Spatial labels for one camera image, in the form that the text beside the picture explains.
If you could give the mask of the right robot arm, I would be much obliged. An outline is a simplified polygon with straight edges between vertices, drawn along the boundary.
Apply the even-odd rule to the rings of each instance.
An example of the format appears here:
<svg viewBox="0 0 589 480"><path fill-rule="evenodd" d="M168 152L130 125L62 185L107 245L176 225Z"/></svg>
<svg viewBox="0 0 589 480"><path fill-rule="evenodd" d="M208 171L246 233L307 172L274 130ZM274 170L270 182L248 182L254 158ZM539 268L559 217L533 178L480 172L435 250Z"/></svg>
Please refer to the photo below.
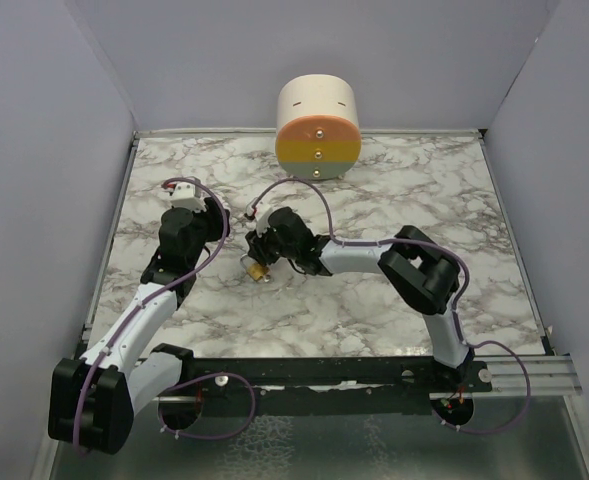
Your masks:
<svg viewBox="0 0 589 480"><path fill-rule="evenodd" d="M415 226L379 241L338 240L314 234L289 207L268 210L245 235L248 256L267 268L286 259L310 276L381 274L401 299L424 319L436 364L435 383L455 391L470 376L474 348L465 340L456 313L470 280L464 261Z"/></svg>

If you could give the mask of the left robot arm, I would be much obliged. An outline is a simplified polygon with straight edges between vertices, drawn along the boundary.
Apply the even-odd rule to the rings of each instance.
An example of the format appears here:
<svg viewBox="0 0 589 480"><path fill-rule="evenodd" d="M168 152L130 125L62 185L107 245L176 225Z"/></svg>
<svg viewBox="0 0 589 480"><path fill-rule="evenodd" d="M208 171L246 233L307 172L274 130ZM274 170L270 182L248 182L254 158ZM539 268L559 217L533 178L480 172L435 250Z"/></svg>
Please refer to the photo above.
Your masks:
<svg viewBox="0 0 589 480"><path fill-rule="evenodd" d="M108 333L77 359L64 358L52 373L48 435L75 447L117 453L136 415L162 390L180 395L195 371L171 352L140 358L156 331L182 305L207 243L221 248L229 212L210 196L197 208L172 206L161 217L159 246L135 296Z"/></svg>

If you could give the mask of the large brass padlock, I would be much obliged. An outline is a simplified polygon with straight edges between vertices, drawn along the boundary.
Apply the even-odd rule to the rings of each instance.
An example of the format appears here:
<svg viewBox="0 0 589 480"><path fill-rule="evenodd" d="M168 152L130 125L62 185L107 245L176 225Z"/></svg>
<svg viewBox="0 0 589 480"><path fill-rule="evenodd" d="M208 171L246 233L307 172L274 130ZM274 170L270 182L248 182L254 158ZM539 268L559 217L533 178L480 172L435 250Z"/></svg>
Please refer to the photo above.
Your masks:
<svg viewBox="0 0 589 480"><path fill-rule="evenodd" d="M255 282L261 282L263 276L270 275L268 267L261 265L249 255L243 255L240 258L240 264L248 276Z"/></svg>

